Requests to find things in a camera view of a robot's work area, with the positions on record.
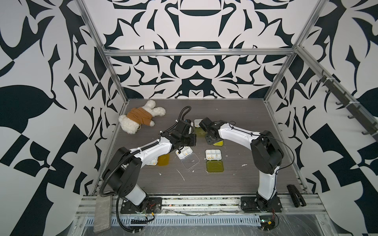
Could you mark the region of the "green pillbox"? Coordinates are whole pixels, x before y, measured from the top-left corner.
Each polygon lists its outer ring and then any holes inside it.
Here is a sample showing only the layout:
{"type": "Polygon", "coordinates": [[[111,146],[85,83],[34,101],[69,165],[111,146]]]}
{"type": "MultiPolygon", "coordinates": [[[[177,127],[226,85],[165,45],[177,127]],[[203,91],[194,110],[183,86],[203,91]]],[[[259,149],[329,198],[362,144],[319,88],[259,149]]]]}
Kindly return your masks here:
{"type": "Polygon", "coordinates": [[[201,123],[202,119],[195,119],[194,120],[194,125],[195,125],[195,133],[197,136],[199,137],[204,137],[206,136],[207,132],[204,131],[201,127],[200,127],[200,123],[201,123]]]}
{"type": "Polygon", "coordinates": [[[223,146],[223,141],[216,142],[213,145],[217,146],[217,147],[222,147],[223,146]]]}
{"type": "Polygon", "coordinates": [[[205,151],[206,171],[208,173],[221,173],[224,171],[220,149],[207,149],[205,151]]]}

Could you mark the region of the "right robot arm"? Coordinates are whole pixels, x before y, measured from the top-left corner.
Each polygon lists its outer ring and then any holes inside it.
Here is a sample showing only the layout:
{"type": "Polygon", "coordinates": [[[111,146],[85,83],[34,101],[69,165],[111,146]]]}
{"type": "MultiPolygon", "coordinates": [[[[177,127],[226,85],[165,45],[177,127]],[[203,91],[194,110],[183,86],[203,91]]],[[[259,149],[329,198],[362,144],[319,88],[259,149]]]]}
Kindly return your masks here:
{"type": "Polygon", "coordinates": [[[251,150],[254,164],[259,170],[257,196],[269,201],[276,195],[277,176],[284,153],[271,132],[253,132],[225,121],[213,122],[209,118],[204,118],[199,126],[207,132],[206,141],[210,145],[229,140],[251,150]]]}

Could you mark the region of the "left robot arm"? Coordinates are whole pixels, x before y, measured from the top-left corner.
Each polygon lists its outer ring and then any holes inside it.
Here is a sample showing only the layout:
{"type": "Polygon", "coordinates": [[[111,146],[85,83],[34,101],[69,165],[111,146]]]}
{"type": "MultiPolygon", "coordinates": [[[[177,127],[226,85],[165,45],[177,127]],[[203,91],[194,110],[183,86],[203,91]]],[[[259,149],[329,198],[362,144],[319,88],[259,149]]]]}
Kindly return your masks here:
{"type": "Polygon", "coordinates": [[[141,169],[152,160],[183,147],[193,147],[196,134],[191,120],[179,120],[159,138],[141,147],[116,151],[102,174],[101,197],[117,195],[135,206],[145,207],[148,195],[137,184],[141,169]]]}

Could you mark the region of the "clear lid pillbox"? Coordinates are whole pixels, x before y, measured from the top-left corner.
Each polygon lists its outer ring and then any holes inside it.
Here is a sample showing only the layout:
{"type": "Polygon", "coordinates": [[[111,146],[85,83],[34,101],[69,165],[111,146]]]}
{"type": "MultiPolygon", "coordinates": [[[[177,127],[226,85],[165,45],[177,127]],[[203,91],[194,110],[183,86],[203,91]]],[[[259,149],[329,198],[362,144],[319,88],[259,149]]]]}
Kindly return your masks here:
{"type": "Polygon", "coordinates": [[[190,147],[182,147],[177,149],[175,153],[187,170],[199,163],[199,158],[190,147]]]}

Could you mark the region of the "yellow pillbox near left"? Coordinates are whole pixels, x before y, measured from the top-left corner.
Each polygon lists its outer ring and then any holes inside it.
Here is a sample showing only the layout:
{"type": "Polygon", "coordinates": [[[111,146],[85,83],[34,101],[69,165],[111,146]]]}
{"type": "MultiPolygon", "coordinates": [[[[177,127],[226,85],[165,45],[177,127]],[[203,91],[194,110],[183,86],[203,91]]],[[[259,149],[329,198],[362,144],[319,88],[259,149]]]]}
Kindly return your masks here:
{"type": "Polygon", "coordinates": [[[159,157],[153,159],[152,161],[150,161],[146,165],[148,165],[148,166],[167,166],[169,164],[169,160],[170,160],[170,154],[165,154],[165,155],[162,155],[162,156],[159,156],[159,157]]]}

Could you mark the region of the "white plush bunny toy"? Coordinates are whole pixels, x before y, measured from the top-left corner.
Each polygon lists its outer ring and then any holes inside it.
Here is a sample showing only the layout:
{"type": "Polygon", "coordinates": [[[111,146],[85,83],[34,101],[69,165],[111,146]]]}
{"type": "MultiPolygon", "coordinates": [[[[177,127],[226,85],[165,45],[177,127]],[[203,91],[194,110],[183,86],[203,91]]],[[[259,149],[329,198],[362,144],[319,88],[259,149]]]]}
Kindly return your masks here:
{"type": "Polygon", "coordinates": [[[153,127],[153,118],[163,117],[165,114],[163,107],[157,107],[154,100],[148,100],[144,106],[132,108],[126,115],[120,115],[118,121],[124,132],[133,135],[142,125],[153,127]]]}

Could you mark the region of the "green circuit board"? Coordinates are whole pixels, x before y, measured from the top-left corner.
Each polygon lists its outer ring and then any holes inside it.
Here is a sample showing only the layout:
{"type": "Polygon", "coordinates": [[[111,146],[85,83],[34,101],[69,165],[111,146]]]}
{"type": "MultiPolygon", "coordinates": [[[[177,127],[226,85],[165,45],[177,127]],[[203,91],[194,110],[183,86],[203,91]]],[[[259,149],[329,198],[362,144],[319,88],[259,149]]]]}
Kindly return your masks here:
{"type": "Polygon", "coordinates": [[[260,219],[260,227],[259,229],[265,232],[270,232],[278,227],[280,223],[279,217],[277,215],[273,215],[272,217],[268,218],[261,218],[260,219]]]}

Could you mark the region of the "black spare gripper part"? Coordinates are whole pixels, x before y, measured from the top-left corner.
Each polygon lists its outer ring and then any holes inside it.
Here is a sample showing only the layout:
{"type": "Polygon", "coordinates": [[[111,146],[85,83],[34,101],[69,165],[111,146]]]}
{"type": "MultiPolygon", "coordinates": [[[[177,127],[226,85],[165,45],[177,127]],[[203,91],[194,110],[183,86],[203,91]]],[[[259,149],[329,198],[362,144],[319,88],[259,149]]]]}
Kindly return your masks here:
{"type": "Polygon", "coordinates": [[[305,207],[307,205],[302,194],[295,185],[289,184],[287,185],[287,189],[295,207],[305,207]]]}

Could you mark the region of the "grey sponge block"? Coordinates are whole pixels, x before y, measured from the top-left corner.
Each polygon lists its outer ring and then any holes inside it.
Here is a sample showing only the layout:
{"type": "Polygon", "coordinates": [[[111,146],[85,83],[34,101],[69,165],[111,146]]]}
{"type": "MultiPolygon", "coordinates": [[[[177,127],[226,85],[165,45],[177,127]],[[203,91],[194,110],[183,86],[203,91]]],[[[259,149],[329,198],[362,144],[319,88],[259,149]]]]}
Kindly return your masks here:
{"type": "Polygon", "coordinates": [[[94,233],[101,233],[111,228],[112,196],[97,195],[94,214],[94,233]]]}

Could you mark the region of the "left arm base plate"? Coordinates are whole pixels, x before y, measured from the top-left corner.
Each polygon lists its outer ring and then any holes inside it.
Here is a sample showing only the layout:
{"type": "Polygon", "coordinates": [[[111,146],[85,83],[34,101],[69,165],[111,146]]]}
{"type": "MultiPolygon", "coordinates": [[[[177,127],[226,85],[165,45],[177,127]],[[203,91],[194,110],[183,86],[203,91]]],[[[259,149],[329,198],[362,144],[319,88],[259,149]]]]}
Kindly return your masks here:
{"type": "Polygon", "coordinates": [[[161,197],[146,198],[139,205],[135,205],[131,201],[123,200],[122,206],[121,206],[121,214],[160,213],[161,206],[162,206],[161,197]]]}

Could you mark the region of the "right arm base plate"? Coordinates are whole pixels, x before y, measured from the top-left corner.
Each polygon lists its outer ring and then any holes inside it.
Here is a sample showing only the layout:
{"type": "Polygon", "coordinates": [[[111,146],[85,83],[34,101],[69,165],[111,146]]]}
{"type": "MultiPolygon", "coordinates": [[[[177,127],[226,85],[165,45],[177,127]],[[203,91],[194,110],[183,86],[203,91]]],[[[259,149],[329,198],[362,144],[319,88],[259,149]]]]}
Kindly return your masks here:
{"type": "Polygon", "coordinates": [[[243,212],[247,213],[282,212],[282,204],[277,194],[270,200],[266,200],[259,195],[257,197],[241,197],[240,208],[243,212]]]}

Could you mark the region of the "wall hook rack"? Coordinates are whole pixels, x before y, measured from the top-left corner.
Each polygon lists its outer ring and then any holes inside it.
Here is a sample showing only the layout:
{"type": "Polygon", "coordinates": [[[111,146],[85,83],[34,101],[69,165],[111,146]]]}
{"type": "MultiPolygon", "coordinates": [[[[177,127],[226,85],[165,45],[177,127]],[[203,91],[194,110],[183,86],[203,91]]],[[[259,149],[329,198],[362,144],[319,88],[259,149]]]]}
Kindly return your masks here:
{"type": "Polygon", "coordinates": [[[359,102],[353,95],[351,95],[336,78],[328,75],[325,70],[321,71],[321,78],[317,83],[322,83],[326,88],[327,94],[332,94],[338,100],[336,105],[348,110],[350,120],[357,120],[365,129],[362,135],[371,136],[376,143],[378,142],[378,120],[359,102]]]}

